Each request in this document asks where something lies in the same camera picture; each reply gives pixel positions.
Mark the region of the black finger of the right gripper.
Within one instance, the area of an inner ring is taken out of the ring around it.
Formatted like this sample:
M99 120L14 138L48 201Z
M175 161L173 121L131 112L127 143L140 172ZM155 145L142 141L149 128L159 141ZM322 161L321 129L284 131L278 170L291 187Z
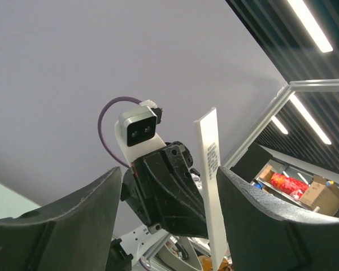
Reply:
M203 198L183 146L166 146L143 158L161 227L172 235L207 238Z

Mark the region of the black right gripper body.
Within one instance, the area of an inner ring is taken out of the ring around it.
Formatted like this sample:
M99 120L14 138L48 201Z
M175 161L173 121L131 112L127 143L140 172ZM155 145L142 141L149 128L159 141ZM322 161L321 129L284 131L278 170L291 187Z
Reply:
M193 158L190 151L183 143L174 141L167 143L166 146L183 146L186 148L183 154L191 157L189 168L193 165ZM120 200L130 206L132 211L151 232L156 232L163 228L159 223L159 215L155 206L149 176L144 169L142 161L143 158L149 154L136 159L126 171L123 177Z

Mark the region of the white battery cover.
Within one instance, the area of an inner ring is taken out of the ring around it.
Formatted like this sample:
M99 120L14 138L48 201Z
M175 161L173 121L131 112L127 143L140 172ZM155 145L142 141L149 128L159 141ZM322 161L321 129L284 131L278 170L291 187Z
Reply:
M202 197L205 207L212 268L213 270L219 270L227 251L227 238L216 179L220 166L216 108L213 107L199 120L196 120L194 125L199 150L199 171L201 174Z

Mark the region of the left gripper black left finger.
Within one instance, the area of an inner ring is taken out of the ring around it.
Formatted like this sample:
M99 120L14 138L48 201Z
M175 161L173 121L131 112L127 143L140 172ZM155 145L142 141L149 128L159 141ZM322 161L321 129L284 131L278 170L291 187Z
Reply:
M17 218L0 219L0 270L105 270L121 169Z

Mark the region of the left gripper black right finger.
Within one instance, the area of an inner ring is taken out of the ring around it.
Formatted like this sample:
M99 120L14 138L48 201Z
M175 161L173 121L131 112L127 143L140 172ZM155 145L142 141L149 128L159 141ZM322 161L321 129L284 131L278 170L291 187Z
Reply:
M227 168L216 177L235 270L339 270L339 218L285 202Z

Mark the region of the right aluminium frame post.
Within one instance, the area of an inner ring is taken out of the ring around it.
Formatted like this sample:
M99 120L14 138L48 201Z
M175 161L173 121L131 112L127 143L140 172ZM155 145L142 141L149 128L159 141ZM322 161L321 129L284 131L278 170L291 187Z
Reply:
M253 142L339 174L339 79L285 85L225 165Z

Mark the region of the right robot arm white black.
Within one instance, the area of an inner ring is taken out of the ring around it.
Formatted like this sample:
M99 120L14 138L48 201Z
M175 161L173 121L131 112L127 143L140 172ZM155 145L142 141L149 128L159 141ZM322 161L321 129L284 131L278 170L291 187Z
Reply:
M169 236L207 238L205 207L193 181L198 172L181 142L137 158L123 176L120 200L142 226L114 240L107 270L131 270Z

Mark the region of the metal storage shelf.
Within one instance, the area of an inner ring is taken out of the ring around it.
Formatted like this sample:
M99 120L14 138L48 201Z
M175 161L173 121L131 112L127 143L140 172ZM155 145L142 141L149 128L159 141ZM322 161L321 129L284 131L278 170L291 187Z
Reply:
M271 177L274 173L279 173L279 174L283 174L287 177L291 177L292 176L288 175L287 172L281 172L281 166L280 165L276 165L275 162L270 161L270 159L267 159L265 157L260 157L260 158L255 158L252 160L252 165L254 166L254 173L253 173L253 181L254 181L254 186L273 194L274 196L290 203L293 204L297 207L301 207L303 209L307 209L309 211L312 211L309 207L305 206L304 204L302 204L299 200L295 200L294 198L292 198L291 196L283 193L282 191L276 189L275 187L273 187L271 185ZM306 184L309 184L309 186L311 185L312 181L313 181L313 177L311 177L310 180L307 180L305 178L305 174L302 172L297 172L296 173L296 177L294 179L297 179L299 181L302 181ZM337 211L337 213L333 216L333 217L338 217L339 218L339 211Z

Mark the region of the brown cardboard box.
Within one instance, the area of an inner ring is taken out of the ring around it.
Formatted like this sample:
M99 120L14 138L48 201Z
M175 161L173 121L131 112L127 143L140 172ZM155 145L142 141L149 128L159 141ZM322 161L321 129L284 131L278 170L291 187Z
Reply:
M299 201L312 211L318 207L318 213L334 216L339 211L339 188L333 181L314 175Z

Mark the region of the red snack bag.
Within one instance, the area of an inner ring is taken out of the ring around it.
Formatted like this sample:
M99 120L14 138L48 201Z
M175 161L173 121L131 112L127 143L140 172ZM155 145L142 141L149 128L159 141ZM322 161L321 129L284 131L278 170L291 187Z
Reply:
M273 187L291 196L295 200L299 200L309 188L309 184L279 173L274 173L270 182Z

